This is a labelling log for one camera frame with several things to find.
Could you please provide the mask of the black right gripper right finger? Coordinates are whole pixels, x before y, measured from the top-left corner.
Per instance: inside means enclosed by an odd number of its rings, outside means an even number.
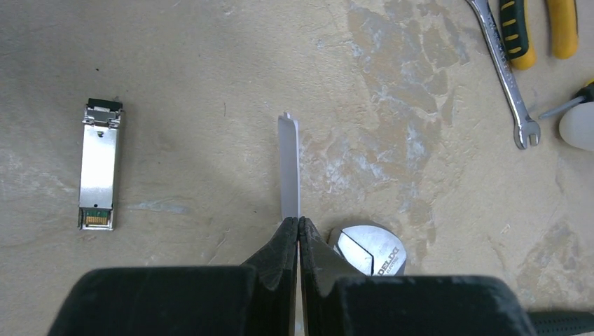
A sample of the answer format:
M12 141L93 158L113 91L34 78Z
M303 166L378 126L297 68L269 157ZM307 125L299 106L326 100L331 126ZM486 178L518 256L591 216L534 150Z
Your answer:
M491 276L366 276L309 218L298 222L306 335L535 335L511 289Z

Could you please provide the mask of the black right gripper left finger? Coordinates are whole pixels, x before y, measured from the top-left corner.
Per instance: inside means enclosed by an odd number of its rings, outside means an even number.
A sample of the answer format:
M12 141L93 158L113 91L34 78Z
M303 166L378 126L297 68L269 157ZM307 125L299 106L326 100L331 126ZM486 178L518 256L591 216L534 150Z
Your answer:
M51 335L293 335L298 219L240 265L95 269Z

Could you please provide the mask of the white battery cover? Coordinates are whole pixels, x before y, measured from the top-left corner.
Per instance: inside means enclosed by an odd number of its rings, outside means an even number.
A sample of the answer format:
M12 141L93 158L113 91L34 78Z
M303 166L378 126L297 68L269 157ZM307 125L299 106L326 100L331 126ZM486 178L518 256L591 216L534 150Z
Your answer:
M289 113L278 117L281 215L301 216L301 180L298 121Z

